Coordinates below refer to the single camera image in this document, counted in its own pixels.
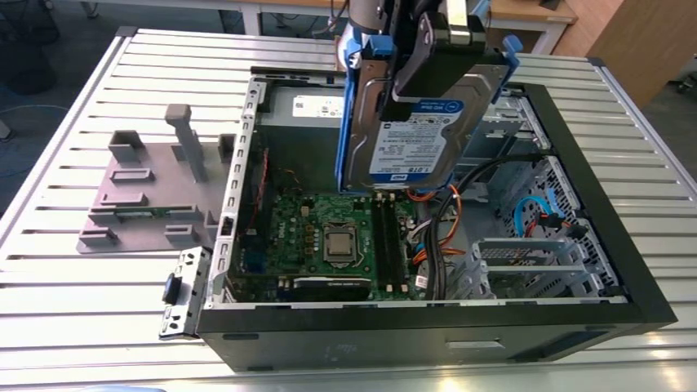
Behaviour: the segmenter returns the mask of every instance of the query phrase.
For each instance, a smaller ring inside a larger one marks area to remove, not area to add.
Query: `blue latch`
[[[522,43],[517,36],[513,34],[507,35],[503,38],[503,48],[505,48],[505,54],[503,58],[506,60],[507,66],[509,66],[509,72],[506,72],[503,76],[503,80],[501,81],[501,85],[498,86],[497,94],[493,96],[491,103],[495,104],[498,97],[501,96],[501,91],[503,90],[505,83],[509,82],[510,77],[513,76],[513,72],[517,70],[518,65],[521,64],[521,61],[518,60],[515,53],[522,50]]]

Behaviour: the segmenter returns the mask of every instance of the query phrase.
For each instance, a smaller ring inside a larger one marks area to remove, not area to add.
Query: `connector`
[[[587,227],[581,225],[571,225],[566,230],[566,237],[571,239],[581,239],[586,236]]]
[[[563,218],[558,214],[539,214],[537,217],[537,225],[549,227],[553,229],[561,229],[563,223]]]

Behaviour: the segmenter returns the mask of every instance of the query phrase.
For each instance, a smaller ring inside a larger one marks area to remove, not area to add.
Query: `motherboard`
[[[250,301],[410,299],[402,239],[413,216],[413,202],[401,195],[277,195],[267,238],[242,247],[243,274],[231,278],[233,287],[243,287]]]

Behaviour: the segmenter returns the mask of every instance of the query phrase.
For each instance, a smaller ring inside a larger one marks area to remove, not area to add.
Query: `wooden cabinet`
[[[697,52],[697,1],[566,3],[578,20],[566,28],[553,54],[598,57],[641,107]]]

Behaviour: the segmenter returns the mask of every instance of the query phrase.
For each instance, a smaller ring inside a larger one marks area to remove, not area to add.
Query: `ram slot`
[[[402,290],[403,278],[403,260],[399,247],[399,223],[395,218],[394,202],[385,201],[382,207],[382,226],[386,257],[390,263],[390,283],[395,292]]]
[[[383,235],[383,200],[371,200],[371,247],[375,268],[378,269],[378,288],[383,290],[390,284],[390,263],[387,262],[386,236]]]

